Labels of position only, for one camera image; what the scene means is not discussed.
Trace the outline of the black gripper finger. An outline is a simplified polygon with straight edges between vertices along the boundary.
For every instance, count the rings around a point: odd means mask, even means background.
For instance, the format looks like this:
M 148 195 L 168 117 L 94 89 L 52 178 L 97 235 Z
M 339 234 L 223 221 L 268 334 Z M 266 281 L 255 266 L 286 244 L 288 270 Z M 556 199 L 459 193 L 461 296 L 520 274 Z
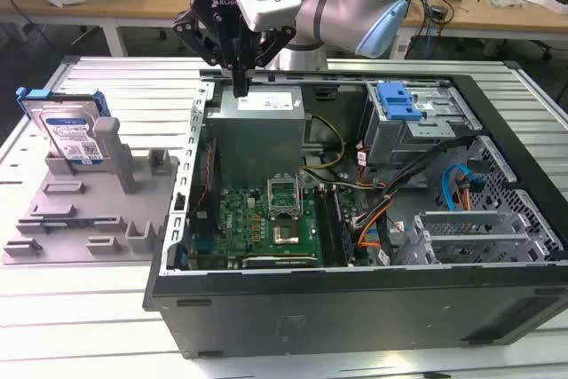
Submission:
M 233 96 L 242 97 L 239 40 L 230 37 L 228 20 L 222 12 L 213 13 L 212 28 L 208 28 L 195 11 L 184 11 L 174 21 L 173 30 L 208 65 L 220 66 L 232 80 Z
M 256 67 L 265 67 L 292 40 L 292 26 L 254 32 L 247 26 L 241 31 L 241 97 L 247 97 Z

